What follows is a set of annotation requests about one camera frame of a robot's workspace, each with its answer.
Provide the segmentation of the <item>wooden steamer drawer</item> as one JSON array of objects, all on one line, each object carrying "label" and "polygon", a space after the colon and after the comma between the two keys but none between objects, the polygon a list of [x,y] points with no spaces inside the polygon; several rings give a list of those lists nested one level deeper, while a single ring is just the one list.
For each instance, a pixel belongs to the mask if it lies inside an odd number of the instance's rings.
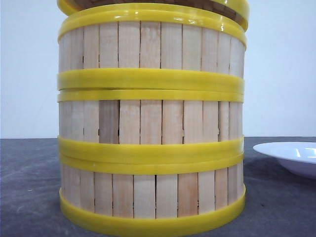
[{"label": "wooden steamer drawer", "polygon": [[238,102],[175,90],[62,90],[59,159],[91,171],[165,174],[243,160]]},{"label": "wooden steamer drawer", "polygon": [[114,236],[181,236],[218,228],[245,204],[242,162],[188,174],[128,175],[61,166],[60,202],[75,224]]},{"label": "wooden steamer drawer", "polygon": [[244,29],[217,12],[162,3],[97,6],[71,14],[58,42],[60,92],[244,92]]}]

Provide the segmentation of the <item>woven bamboo steamer lid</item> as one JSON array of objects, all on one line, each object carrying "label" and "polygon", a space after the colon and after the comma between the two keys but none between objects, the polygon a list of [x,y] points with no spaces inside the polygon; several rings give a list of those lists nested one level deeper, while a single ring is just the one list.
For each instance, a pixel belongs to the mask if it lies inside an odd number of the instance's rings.
[{"label": "woven bamboo steamer lid", "polygon": [[57,0],[67,16],[92,7],[120,3],[165,3],[204,9],[226,16],[248,29],[249,4],[246,0]]}]

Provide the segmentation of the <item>white plate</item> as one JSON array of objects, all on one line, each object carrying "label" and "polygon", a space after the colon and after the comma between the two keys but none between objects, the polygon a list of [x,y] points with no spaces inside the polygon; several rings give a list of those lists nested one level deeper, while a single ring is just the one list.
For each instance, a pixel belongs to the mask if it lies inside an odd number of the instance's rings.
[{"label": "white plate", "polygon": [[271,142],[255,145],[253,149],[274,157],[279,164],[293,174],[316,178],[315,142]]}]

